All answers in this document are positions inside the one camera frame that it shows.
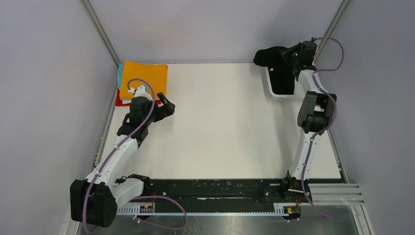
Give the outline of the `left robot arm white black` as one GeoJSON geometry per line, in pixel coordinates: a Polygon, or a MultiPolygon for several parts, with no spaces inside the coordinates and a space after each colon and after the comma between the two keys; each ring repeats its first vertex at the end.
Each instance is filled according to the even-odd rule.
{"type": "Polygon", "coordinates": [[[134,197],[140,201],[151,197],[152,189],[144,177],[128,177],[120,185],[116,185],[116,180],[147,137],[149,126],[175,112],[175,105],[162,92],[157,93],[157,97],[161,106],[147,92],[134,96],[107,157],[85,179],[72,182],[72,220],[107,228],[117,210],[134,197]]]}

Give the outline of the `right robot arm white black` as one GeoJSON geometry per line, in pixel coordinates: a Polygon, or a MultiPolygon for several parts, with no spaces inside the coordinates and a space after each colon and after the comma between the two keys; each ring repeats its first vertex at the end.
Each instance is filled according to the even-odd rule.
{"type": "Polygon", "coordinates": [[[282,51],[281,55],[295,84],[301,86],[304,98],[298,113],[300,140],[294,161],[279,186],[279,194],[288,202],[310,195],[310,167],[317,143],[334,117],[336,96],[324,91],[314,66],[317,44],[304,41],[282,51]]]}

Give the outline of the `black t shirt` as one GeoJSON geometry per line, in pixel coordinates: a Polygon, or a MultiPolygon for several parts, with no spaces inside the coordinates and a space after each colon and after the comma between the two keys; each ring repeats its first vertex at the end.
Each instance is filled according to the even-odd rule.
{"type": "Polygon", "coordinates": [[[284,62],[282,52],[287,47],[270,47],[258,50],[253,58],[255,65],[266,67],[271,94],[293,95],[295,90],[292,69],[284,62]]]}

